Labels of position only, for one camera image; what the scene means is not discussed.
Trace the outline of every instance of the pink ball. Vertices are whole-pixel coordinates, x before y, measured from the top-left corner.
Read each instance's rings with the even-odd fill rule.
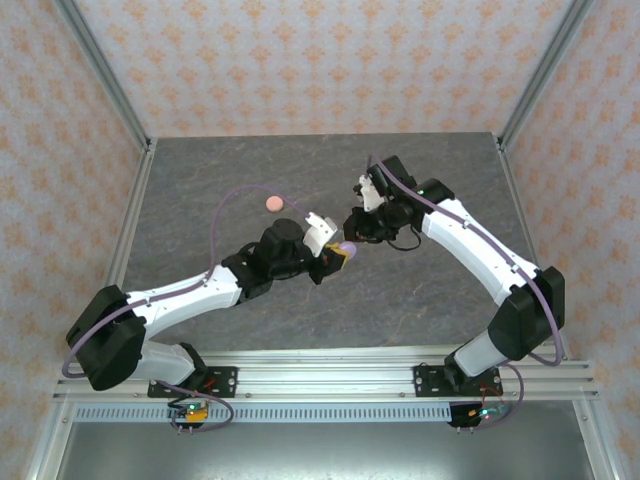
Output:
[[[284,207],[282,199],[276,195],[267,198],[267,210],[272,213],[279,212]]]

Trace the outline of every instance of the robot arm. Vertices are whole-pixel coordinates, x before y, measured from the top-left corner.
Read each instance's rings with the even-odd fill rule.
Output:
[[[209,272],[163,287],[123,293],[111,285],[100,290],[67,334],[73,347],[109,314],[136,305],[86,340],[76,358],[95,390],[127,378],[161,380],[198,390],[207,368],[186,343],[164,345],[150,338],[196,315],[247,302],[271,288],[274,280],[308,273],[314,283],[340,270],[350,254],[328,244],[338,231],[329,218],[310,213],[303,231],[293,220],[278,219],[260,241],[249,243]]]
[[[363,206],[355,207],[344,224],[345,239],[381,243],[395,240],[400,228],[410,225],[451,252],[487,289],[498,312],[487,330],[453,352],[445,361],[444,379],[455,391],[473,383],[486,370],[506,360],[520,360],[551,335],[542,305],[521,268],[533,279],[551,307],[558,328],[564,325],[564,278],[555,268],[541,271],[506,248],[465,210],[454,193],[435,179],[418,185],[398,157],[383,161],[386,169],[404,186],[432,204],[455,214],[462,223],[417,202],[399,189],[373,165],[354,187]],[[511,257],[510,266],[471,225],[480,229]]]

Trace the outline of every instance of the wall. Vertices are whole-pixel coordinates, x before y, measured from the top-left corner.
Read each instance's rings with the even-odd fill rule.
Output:
[[[80,0],[151,136],[502,130],[569,0]]]
[[[24,478],[138,148],[51,0],[0,2],[0,477]]]
[[[640,5],[598,1],[508,153],[536,251],[567,280],[573,355],[596,359],[640,472]]]

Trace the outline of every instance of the marble surface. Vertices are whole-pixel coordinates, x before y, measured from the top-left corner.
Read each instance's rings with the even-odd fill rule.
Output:
[[[506,178],[489,133],[377,134],[162,139],[158,142],[129,260],[125,290],[149,289],[209,265],[209,226],[225,193],[271,186],[342,224],[367,154],[396,154],[418,182],[435,177],[516,253],[529,259]],[[261,191],[237,194],[217,234],[218,260],[276,218],[304,224],[295,210],[268,213]],[[398,244],[411,244],[410,234]],[[306,276],[275,282],[251,302],[206,313],[156,337],[199,351],[434,345],[482,331],[496,306],[478,280],[425,239],[413,252],[359,245],[346,269],[315,286]]]

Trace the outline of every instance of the patterned wallpaper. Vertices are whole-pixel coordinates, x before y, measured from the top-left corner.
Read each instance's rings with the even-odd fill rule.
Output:
[[[80,0],[151,136],[499,132],[569,0]]]
[[[24,478],[138,147],[52,0],[0,2],[0,478]]]
[[[638,473],[640,4],[596,2],[574,42],[509,160],[537,253],[566,275],[571,352],[597,359]]]

